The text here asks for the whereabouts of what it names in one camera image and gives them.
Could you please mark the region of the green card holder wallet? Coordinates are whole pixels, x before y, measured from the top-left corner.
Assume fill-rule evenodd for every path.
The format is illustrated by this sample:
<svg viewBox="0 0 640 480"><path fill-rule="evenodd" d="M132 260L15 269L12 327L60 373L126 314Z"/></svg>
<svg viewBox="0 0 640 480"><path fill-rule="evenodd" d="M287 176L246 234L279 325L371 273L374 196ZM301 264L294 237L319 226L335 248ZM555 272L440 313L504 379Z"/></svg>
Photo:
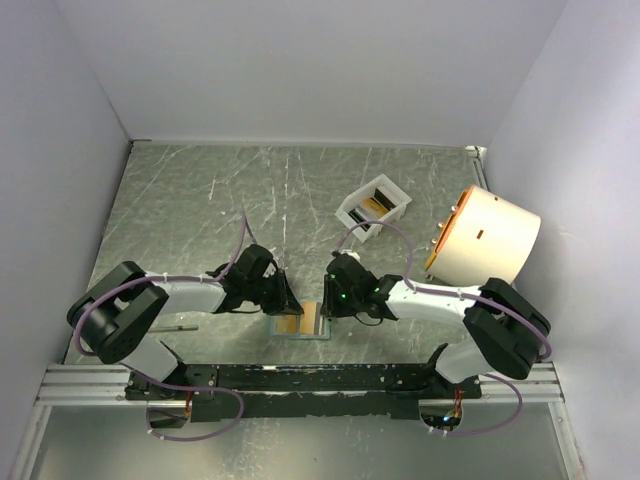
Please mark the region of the green card holder wallet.
<svg viewBox="0 0 640 480"><path fill-rule="evenodd" d="M269 318L270 335L287 339L300 340L329 340L331 336L331 324L321 314L321 303L316 301L304 301L302 303L304 313L299 316L299 332L297 335L274 335L272 333L272 322L274 317Z"/></svg>

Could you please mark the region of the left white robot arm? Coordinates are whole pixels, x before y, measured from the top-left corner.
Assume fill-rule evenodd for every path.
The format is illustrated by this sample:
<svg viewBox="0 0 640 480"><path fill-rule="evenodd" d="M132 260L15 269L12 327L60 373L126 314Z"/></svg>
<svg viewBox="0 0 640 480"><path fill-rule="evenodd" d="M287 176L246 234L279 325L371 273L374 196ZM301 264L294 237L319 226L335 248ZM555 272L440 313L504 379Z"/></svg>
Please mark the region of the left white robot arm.
<svg viewBox="0 0 640 480"><path fill-rule="evenodd" d="M155 275L133 261L122 262L71 306L67 322L74 340L102 363L139 372L162 398L173 399L185 390L187 366L149 335L157 317L234 313L245 302L267 316L303 313L284 270L258 244L200 276Z"/></svg>

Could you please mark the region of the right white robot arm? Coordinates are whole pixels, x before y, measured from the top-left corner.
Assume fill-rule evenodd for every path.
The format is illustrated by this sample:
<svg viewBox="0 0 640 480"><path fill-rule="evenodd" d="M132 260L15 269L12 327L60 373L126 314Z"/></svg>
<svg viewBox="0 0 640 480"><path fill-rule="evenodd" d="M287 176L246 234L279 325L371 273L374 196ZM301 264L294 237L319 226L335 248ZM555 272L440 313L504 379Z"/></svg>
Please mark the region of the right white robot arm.
<svg viewBox="0 0 640 480"><path fill-rule="evenodd" d="M428 361L425 388L439 398L486 373L524 380L550 354L549 321L494 277L480 286L429 286L400 275L377 277L351 255L335 253L324 275L322 314L330 319L428 320L463 328L463 340L439 347Z"/></svg>

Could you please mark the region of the black card in tray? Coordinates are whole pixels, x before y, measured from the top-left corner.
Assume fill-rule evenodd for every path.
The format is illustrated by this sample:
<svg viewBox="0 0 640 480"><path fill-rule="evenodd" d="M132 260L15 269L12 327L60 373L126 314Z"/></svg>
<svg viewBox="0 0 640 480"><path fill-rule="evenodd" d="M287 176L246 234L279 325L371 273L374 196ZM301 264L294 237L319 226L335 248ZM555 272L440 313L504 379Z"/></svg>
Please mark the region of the black card in tray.
<svg viewBox="0 0 640 480"><path fill-rule="evenodd" d="M348 212L349 216L355 223L362 223L361 228L367 231L370 227L370 221L377 220L377 217L362 207L355 207Z"/></svg>

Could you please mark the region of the gold card in tray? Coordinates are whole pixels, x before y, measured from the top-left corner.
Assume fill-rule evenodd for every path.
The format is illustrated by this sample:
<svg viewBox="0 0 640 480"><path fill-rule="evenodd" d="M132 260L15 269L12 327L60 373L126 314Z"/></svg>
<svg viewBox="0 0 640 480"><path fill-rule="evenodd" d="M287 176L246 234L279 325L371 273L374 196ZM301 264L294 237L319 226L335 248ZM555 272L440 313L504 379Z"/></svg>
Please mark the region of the gold card in tray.
<svg viewBox="0 0 640 480"><path fill-rule="evenodd" d="M359 207L362 207L366 210L368 210L369 212L373 213L377 219L383 217L384 215L389 213L389 209L381 204L376 198L374 197L369 197L364 199L360 204Z"/></svg>

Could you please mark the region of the white card tray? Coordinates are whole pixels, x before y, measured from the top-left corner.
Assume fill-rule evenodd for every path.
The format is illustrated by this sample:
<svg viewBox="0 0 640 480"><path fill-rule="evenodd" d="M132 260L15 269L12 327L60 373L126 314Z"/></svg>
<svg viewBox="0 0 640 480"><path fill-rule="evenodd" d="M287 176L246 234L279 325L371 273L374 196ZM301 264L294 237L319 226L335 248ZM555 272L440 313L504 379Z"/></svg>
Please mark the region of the white card tray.
<svg viewBox="0 0 640 480"><path fill-rule="evenodd" d="M347 228L369 221L369 224L352 231L355 238L364 243L377 236L382 229L382 225L373 223L373 220L394 222L404 215L411 202L412 199L407 193L388 176L381 174L347 195L335 216Z"/></svg>

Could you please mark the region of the small metal rod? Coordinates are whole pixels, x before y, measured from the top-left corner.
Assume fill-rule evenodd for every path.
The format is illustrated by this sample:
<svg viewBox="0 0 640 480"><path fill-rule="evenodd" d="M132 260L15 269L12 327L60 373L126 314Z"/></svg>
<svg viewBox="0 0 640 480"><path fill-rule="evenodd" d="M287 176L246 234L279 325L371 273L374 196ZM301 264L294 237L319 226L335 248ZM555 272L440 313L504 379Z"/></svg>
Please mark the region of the small metal rod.
<svg viewBox="0 0 640 480"><path fill-rule="evenodd" d="M149 333L177 333L177 332L193 332L198 331L198 325L176 325L166 327L152 327L149 329Z"/></svg>

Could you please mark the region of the beige cylindrical drum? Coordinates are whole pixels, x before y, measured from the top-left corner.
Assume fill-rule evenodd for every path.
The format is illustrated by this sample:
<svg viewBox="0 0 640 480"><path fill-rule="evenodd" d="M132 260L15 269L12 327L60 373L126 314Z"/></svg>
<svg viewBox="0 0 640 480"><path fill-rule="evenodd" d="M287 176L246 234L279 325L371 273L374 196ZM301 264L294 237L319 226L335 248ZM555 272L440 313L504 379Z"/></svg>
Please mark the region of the beige cylindrical drum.
<svg viewBox="0 0 640 480"><path fill-rule="evenodd" d="M426 261L428 275L451 286L514 282L537 240L541 218L477 185L451 208Z"/></svg>

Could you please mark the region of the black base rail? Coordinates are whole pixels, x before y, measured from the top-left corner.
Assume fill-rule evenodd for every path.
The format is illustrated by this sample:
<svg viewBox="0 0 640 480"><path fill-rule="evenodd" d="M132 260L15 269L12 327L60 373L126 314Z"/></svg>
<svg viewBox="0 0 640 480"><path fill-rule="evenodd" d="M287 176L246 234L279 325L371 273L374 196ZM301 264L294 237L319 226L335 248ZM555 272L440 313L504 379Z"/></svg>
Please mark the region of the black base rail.
<svg viewBox="0 0 640 480"><path fill-rule="evenodd" d="M422 364L252 365L189 364L184 386L203 387L190 394L151 384L132 374L125 398L132 401L177 401L191 407L194 422L232 419L239 408L231 395L211 389L226 388L243 397L245 418L304 418L388 416L414 420L419 403L453 404L455 393L464 399L481 397L479 380L471 377L448 385Z"/></svg>

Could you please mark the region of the aluminium extrusion frame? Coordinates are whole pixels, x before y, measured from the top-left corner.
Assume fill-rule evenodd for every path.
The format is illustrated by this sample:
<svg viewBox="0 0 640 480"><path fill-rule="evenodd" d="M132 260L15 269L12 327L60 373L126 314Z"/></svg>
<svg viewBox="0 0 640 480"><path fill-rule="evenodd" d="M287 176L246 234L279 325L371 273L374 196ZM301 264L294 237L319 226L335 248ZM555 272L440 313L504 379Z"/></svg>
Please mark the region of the aluminium extrusion frame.
<svg viewBox="0 0 640 480"><path fill-rule="evenodd" d="M124 397L120 367L53 365L44 375L16 479L571 479L581 465L555 371L507 388L484 381L464 406L479 436L442 438L386 417L246 419L230 432L190 426L182 443L154 439L145 407ZM503 419L510 417L509 425Z"/></svg>

